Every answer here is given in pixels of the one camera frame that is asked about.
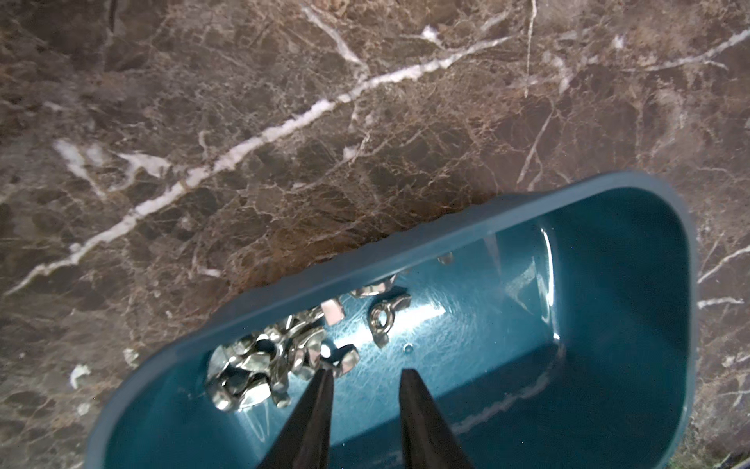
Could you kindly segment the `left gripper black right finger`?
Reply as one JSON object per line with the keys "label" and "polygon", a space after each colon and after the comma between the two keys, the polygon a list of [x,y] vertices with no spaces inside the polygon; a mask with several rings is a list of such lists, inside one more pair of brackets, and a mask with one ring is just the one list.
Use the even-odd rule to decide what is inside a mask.
{"label": "left gripper black right finger", "polygon": [[473,468],[416,369],[400,376],[400,427],[405,468]]}

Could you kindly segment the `teal plastic storage box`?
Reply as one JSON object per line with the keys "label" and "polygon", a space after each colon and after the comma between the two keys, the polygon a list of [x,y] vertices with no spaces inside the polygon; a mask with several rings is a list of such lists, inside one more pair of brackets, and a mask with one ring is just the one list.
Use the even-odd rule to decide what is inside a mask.
{"label": "teal plastic storage box", "polygon": [[258,468],[292,402],[221,412],[214,350],[339,297],[359,364],[334,377],[327,468],[405,468],[416,369],[476,468],[661,468],[695,394],[695,229],[667,184],[596,176],[503,195],[248,290],[113,394],[88,468]]}

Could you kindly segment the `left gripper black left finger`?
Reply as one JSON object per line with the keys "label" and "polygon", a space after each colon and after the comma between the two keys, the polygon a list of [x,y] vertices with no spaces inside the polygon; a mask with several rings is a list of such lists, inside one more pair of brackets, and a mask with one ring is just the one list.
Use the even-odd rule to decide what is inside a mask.
{"label": "left gripper black left finger", "polygon": [[320,369],[258,468],[327,468],[333,396],[333,372]]}

